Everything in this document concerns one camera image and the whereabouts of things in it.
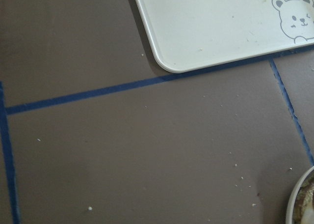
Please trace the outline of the bottom bread slice with egg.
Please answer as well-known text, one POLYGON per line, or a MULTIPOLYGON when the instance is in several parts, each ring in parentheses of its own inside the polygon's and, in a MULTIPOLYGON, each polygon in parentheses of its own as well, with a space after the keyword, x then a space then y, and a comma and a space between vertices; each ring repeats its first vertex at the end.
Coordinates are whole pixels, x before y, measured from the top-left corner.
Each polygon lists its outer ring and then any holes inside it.
POLYGON ((292 217, 295 224, 314 223, 314 175, 309 175, 301 184, 292 217))

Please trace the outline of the white round plate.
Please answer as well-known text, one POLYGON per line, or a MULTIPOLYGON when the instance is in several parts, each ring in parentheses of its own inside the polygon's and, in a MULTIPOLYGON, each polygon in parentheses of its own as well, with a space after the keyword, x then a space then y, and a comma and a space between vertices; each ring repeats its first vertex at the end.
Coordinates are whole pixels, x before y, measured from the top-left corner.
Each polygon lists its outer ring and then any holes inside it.
POLYGON ((287 205, 286 224, 314 223, 314 167, 295 184, 287 205))

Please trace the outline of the white bear serving tray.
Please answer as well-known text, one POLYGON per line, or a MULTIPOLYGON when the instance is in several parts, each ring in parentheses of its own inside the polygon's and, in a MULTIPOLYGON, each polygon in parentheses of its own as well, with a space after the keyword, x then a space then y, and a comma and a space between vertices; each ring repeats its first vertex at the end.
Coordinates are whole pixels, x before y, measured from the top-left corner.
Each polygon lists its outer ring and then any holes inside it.
POLYGON ((135 1, 156 62, 172 73, 314 42, 314 0, 135 1))

